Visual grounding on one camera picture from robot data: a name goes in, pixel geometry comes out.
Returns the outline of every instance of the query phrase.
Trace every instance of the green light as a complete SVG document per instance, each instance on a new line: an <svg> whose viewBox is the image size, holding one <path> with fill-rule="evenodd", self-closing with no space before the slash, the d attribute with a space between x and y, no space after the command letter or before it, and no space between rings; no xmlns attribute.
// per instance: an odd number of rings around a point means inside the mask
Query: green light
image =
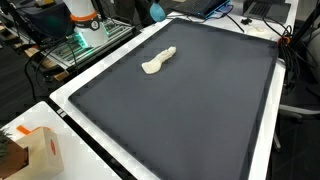
<svg viewBox="0 0 320 180"><path fill-rule="evenodd" d="M104 32L106 32L106 35L108 35L109 36L109 32L106 30L106 27L105 26L102 26L103 27L103 30L104 30Z"/></svg>
<svg viewBox="0 0 320 180"><path fill-rule="evenodd" d="M76 39L78 40L79 45L80 45L82 48L87 48L87 47L89 47L87 41L83 38L82 33L77 33L77 34L75 35L75 37L76 37Z"/></svg>

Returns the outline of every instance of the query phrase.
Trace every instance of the orange object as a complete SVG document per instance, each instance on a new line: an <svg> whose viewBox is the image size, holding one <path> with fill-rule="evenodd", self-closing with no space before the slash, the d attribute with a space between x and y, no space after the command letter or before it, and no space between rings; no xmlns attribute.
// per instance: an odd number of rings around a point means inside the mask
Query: orange object
<svg viewBox="0 0 320 180"><path fill-rule="evenodd" d="M90 19L93 19L96 16L97 16L97 11L94 11L92 14L89 14L88 16L75 16L73 14L70 15L73 21L88 21Z"/></svg>
<svg viewBox="0 0 320 180"><path fill-rule="evenodd" d="M291 41L291 39L289 37L282 37L278 40L278 44L280 44L281 42L284 42L285 44L289 44Z"/></svg>
<svg viewBox="0 0 320 180"><path fill-rule="evenodd" d="M30 134L30 131L29 131L28 129L24 128L24 127L21 126L21 125L17 127L17 130L20 131L20 132L22 132L22 133L25 134L25 135Z"/></svg>
<svg viewBox="0 0 320 180"><path fill-rule="evenodd" d="M45 129L48 129L49 131L51 131L50 128L48 128L48 127L42 127L42 126L39 126L39 127L35 128L35 129L32 130L32 131L29 131L28 129L26 129L26 128L23 127L22 125L18 126L18 127L17 127L17 130L20 131L21 133L23 133L24 135L28 135L28 134L32 133L33 131L35 131L35 130L37 130L37 129L39 129L39 128L45 128Z"/></svg>
<svg viewBox="0 0 320 180"><path fill-rule="evenodd" d="M52 141L52 139L50 141L50 145L51 145L51 151L53 155L56 155L56 146L54 145L54 142Z"/></svg>

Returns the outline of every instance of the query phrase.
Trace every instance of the laptop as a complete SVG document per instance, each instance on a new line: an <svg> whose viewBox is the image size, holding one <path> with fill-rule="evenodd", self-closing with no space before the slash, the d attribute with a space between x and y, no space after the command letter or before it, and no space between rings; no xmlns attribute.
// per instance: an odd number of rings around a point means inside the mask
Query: laptop
<svg viewBox="0 0 320 180"><path fill-rule="evenodd" d="M286 23L291 4L284 3L284 0L247 0L244 3L243 16L262 19L266 21L272 18L279 23Z"/></svg>
<svg viewBox="0 0 320 180"><path fill-rule="evenodd" d="M171 9L186 15L207 19L215 11L219 11L229 4L230 0L186 0Z"/></svg>

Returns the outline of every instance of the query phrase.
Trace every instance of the desk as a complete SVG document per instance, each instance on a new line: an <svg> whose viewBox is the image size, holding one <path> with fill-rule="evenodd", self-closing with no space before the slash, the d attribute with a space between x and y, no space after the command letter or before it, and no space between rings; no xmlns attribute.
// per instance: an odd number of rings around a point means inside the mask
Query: desk
<svg viewBox="0 0 320 180"><path fill-rule="evenodd" d="M293 26L298 6L298 0L287 0L287 2L292 4L287 24ZM240 23L240 20L244 18L240 15L242 13L241 3L234 2L234 5L234 11L230 14L230 16L234 18L238 23ZM111 66L113 63L117 62L120 58L125 56L143 41L148 39L169 22L170 20L166 19L161 23L157 23L153 26L145 28L140 35L138 35L130 42L126 43L121 48L117 49L50 95L50 98L55 103L57 103L72 119L75 120L76 123L78 123L86 132L88 132L88 134L90 134L98 143L100 143L106 151L108 151L139 180L150 180L158 178L141 163L139 163L133 156L128 154L116 142L114 142L107 134L105 134L96 125L94 125L86 116L84 116L75 106L73 106L69 102L68 97L84 84L89 82L91 79L99 75L102 71ZM228 18L209 20L204 24L242 33L239 28ZM258 20L253 20L252 26L263 27L266 30L268 28L263 22ZM283 29L281 29L282 27L279 25L272 24L272 26L280 32L283 31ZM249 28L251 28L249 26L243 25L242 27L246 31L246 33L248 32ZM269 40L278 39L277 35L273 32L251 35ZM264 115L262 117L260 132L258 135L256 149L253 155L253 161L249 175L250 180L263 180L266 177L284 75L285 67L279 60L275 67L268 98L266 101Z"/></svg>
<svg viewBox="0 0 320 180"><path fill-rule="evenodd" d="M19 125L30 130L46 126L57 133L64 171L53 180L121 180L45 102L36 104L4 127L8 128L13 140L23 137L23 134L15 129Z"/></svg>

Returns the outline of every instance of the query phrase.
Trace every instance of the bone-shaped object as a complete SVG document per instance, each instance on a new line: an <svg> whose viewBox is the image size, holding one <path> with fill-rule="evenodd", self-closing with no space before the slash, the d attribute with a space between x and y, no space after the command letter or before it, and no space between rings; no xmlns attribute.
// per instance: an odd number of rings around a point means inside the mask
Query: bone-shaped object
<svg viewBox="0 0 320 180"><path fill-rule="evenodd" d="M154 74L161 69L163 62L171 58L176 53L176 47L170 47L159 53L154 59L149 62L142 63L142 69L147 74Z"/></svg>

